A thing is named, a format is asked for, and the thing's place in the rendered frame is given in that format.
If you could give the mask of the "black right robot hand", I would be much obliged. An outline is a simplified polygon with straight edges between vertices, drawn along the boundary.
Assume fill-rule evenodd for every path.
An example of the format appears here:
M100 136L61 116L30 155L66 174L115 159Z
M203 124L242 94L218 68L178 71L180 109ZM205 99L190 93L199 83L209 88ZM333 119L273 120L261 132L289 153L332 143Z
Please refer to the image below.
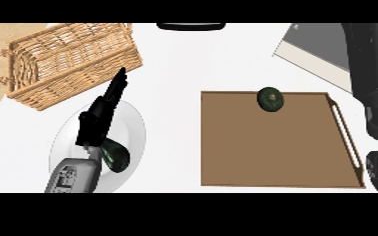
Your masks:
M366 155L366 171L370 183L378 191L378 151L370 151Z

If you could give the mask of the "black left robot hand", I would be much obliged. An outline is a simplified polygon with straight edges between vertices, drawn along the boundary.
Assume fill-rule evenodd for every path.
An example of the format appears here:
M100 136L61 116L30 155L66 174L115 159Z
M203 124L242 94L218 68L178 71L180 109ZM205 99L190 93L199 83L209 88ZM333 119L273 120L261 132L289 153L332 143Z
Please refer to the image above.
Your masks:
M125 68L121 68L112 78L104 94L95 98L88 110L79 113L79 130L75 140L78 146L98 147L101 145L125 86Z

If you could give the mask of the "tan wicker tiered basket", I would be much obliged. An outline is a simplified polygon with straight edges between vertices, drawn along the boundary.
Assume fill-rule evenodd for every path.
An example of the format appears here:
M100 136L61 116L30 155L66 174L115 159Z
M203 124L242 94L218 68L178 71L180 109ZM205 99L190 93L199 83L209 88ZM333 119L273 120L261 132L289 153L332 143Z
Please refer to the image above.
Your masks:
M5 96L41 111L141 66L129 23L59 23L5 43Z

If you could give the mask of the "brown rectangular tray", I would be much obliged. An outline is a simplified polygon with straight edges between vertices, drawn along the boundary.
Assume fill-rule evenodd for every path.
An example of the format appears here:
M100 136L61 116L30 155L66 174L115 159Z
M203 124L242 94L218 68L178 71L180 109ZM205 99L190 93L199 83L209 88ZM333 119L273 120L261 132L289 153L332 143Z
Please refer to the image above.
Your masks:
M363 164L335 101L286 92L264 111L246 91L200 94L200 184L361 188Z

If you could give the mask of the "white round plate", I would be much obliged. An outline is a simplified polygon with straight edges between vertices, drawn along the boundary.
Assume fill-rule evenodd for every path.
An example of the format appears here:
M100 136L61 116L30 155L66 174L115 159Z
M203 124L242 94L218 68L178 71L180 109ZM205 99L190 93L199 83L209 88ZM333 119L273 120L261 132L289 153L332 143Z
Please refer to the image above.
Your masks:
M75 145L79 129L79 113L88 110L85 105L67 118L56 134L50 149L48 172L53 172L57 164L64 158L87 158L87 151ZM101 172L94 192L110 193L118 190L131 177L141 160L146 144L146 128L141 115L131 104L121 101L118 103L107 138L118 142L129 152L129 164L119 173L110 171L106 163L101 163Z

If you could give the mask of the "dark green avocado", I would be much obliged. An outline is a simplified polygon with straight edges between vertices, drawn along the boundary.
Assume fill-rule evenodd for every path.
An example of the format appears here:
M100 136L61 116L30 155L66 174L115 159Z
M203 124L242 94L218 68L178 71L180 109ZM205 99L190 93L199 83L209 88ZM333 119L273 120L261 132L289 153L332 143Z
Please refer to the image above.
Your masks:
M129 165L128 149L116 141L106 138L100 150L107 168L112 172L121 173Z

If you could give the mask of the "dark green round fruit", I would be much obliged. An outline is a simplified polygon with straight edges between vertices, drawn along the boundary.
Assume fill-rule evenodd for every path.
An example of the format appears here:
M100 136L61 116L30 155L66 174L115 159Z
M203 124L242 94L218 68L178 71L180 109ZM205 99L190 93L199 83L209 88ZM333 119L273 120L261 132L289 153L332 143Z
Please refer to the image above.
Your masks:
M283 95L273 87L264 87L256 93L256 103L267 112L276 112L283 107Z

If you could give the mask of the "black glossy appliance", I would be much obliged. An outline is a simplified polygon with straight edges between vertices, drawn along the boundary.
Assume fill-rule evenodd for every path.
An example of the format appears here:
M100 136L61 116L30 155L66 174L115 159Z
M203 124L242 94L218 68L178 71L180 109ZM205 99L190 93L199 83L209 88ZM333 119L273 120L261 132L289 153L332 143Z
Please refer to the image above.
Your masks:
M342 23L352 97L364 107L366 131L378 140L378 23Z

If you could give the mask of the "black oval object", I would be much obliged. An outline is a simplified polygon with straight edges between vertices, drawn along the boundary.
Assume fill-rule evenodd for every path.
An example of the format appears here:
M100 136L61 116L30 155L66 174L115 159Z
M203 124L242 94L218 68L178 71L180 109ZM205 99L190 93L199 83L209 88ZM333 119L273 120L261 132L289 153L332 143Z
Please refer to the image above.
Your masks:
M225 23L156 23L156 26L172 31L214 31L221 30Z

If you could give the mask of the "grey panel with pale edge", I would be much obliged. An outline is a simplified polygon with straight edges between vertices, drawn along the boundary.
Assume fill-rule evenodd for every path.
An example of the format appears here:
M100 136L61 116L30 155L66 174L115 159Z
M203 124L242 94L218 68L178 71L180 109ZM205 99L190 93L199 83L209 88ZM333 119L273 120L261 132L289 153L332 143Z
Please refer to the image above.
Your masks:
M273 55L351 92L346 46L339 23L292 23Z

